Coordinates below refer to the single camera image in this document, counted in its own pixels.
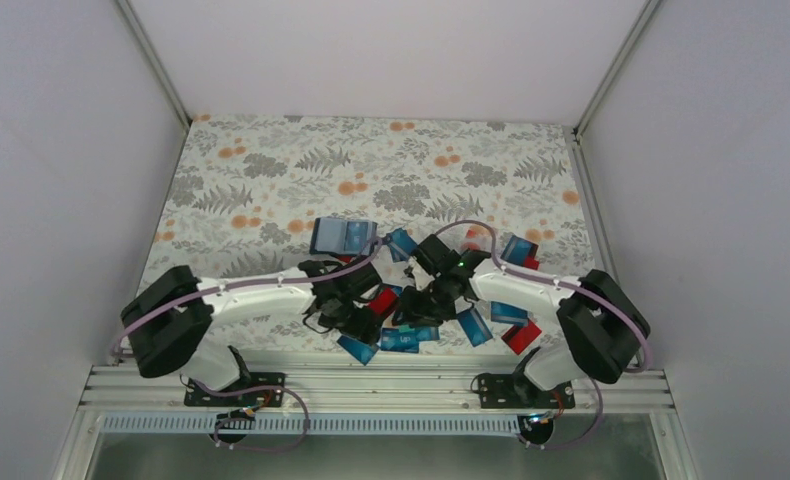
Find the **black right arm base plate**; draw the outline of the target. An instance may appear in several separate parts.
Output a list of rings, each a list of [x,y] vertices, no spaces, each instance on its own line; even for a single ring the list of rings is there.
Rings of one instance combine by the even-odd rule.
[[[558,410],[576,405],[570,382],[541,390],[524,376],[514,374],[481,373],[473,378],[470,390],[478,396],[483,409]]]

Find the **blue denim card holder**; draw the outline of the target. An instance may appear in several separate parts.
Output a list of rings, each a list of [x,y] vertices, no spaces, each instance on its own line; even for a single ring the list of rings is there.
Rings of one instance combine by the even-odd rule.
[[[358,256],[369,255],[377,236],[376,222],[319,217],[314,221],[309,252]]]

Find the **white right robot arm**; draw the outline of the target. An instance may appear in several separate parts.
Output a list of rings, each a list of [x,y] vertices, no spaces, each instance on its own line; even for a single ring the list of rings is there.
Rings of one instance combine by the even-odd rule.
[[[512,382],[515,399],[526,407],[567,381],[616,383],[650,334],[635,305],[601,270],[551,278],[487,251],[458,253],[435,235],[405,253],[414,282],[400,296],[401,319],[410,326],[436,326],[455,318],[457,302],[484,301],[560,327],[563,343],[538,348]]]

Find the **blue logo card front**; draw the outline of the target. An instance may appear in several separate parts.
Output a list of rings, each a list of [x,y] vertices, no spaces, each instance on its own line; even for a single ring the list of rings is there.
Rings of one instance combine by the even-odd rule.
[[[413,329],[383,328],[379,348],[388,352],[417,354],[420,351],[420,341]]]

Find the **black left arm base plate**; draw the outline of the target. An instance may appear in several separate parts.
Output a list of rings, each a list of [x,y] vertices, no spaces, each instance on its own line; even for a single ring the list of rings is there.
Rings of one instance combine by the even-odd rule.
[[[186,384],[183,404],[187,407],[247,408],[281,407],[282,389],[286,374],[282,372],[254,372],[224,390],[222,395],[208,393],[194,380]]]

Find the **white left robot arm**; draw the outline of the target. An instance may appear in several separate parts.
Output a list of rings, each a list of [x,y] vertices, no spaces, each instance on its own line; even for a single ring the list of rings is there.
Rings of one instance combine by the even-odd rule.
[[[250,380],[236,347],[209,339],[212,329],[259,316],[316,315],[326,328],[373,344],[382,321],[366,304],[382,284],[370,259],[307,260],[241,278],[198,277],[182,265],[138,294],[120,318],[142,377],[181,373],[234,405]]]

